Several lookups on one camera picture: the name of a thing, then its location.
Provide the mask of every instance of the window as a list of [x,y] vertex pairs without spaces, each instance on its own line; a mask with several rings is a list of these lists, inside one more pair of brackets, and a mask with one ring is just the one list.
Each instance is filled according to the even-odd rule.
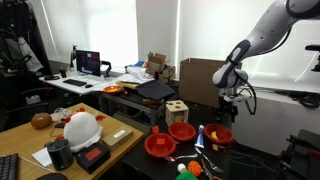
[[49,60],[70,62],[72,46],[98,51],[112,68],[138,59],[135,0],[33,0]]

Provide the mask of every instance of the bottle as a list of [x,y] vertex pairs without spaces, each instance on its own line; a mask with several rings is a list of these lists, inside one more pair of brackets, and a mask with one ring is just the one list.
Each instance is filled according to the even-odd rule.
[[180,163],[178,165],[178,171],[180,172],[180,174],[176,177],[175,180],[197,180],[198,179],[192,174],[192,172],[187,170],[186,165],[184,165],[183,163]]

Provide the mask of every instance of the cup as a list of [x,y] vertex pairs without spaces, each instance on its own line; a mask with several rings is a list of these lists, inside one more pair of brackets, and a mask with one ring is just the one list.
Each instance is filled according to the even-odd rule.
[[61,74],[61,77],[63,77],[63,78],[66,78],[66,77],[67,77],[66,70],[63,69],[63,68],[60,69],[60,74]]

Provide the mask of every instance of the paper sheet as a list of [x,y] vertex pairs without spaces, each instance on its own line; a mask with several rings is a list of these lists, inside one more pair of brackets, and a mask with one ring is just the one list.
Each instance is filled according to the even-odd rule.
[[50,155],[47,148],[43,148],[40,151],[33,153],[32,156],[43,166],[49,167],[52,165]]
[[149,74],[145,73],[146,68],[141,67],[127,67],[129,74],[124,74],[116,78],[116,81],[123,82],[135,82],[135,83],[145,83],[153,80],[154,78]]

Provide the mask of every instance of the speaker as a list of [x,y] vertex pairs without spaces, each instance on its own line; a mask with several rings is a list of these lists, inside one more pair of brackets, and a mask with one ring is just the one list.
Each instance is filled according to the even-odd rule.
[[57,171],[61,171],[70,167],[74,161],[70,143],[67,139],[58,139],[49,142],[47,147],[52,164]]

